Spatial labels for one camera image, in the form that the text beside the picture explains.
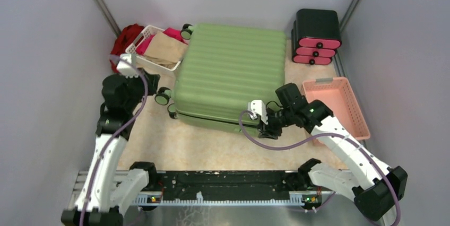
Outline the green hard-shell suitcase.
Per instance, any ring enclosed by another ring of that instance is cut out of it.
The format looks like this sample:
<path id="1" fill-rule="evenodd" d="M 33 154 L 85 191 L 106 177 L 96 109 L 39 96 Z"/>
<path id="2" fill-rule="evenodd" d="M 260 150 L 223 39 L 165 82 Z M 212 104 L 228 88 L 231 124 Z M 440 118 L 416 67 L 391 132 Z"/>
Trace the green hard-shell suitcase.
<path id="1" fill-rule="evenodd" d="M 188 41 L 175 85 L 154 99 L 173 119 L 201 128 L 258 135 L 258 120 L 239 119 L 253 100 L 276 102 L 285 83 L 287 37 L 281 30 L 185 24 Z"/>

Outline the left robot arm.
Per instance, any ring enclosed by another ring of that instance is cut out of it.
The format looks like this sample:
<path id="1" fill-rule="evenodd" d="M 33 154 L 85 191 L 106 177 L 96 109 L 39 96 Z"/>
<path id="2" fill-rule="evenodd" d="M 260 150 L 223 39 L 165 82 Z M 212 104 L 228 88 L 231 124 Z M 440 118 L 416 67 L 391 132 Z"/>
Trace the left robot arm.
<path id="1" fill-rule="evenodd" d="M 139 192 L 157 188 L 159 176 L 151 162 L 136 163 L 115 189 L 113 183 L 134 122 L 148 96 L 156 94 L 159 80 L 160 75 L 142 69 L 132 77 L 113 74 L 103 80 L 104 102 L 100 106 L 93 158 L 73 208 L 62 212 L 63 225 L 123 225 Z"/>

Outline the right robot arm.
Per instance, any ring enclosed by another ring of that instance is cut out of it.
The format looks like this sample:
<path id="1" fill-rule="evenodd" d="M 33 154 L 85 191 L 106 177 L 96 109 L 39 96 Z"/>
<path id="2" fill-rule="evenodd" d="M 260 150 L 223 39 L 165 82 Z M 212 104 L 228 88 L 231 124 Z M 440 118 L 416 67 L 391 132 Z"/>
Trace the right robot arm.
<path id="1" fill-rule="evenodd" d="M 307 101 L 293 83 L 275 91 L 280 102 L 272 110 L 262 100 L 247 104 L 251 119 L 259 119 L 262 137 L 277 138 L 285 127 L 303 128 L 310 137 L 285 147 L 271 147 L 254 141 L 268 150 L 283 151 L 318 140 L 333 152 L 348 170 L 338 170 L 318 159 L 310 159 L 298 170 L 299 184 L 305 190 L 316 186 L 328 188 L 353 201 L 359 212 L 371 221 L 380 220 L 390 209 L 396 211 L 393 225 L 401 218 L 408 173 L 401 167 L 391 167 L 370 153 L 341 124 L 336 114 L 321 100 Z"/>

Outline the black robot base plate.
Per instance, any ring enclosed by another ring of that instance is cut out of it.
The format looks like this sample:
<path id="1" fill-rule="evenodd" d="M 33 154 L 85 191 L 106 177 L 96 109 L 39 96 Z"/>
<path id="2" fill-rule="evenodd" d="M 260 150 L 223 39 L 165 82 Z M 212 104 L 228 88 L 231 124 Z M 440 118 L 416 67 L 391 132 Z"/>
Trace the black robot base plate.
<path id="1" fill-rule="evenodd" d="M 160 171 L 153 190 L 164 201 L 180 202 L 298 202 L 319 204 L 324 188 L 308 186 L 297 171 Z"/>

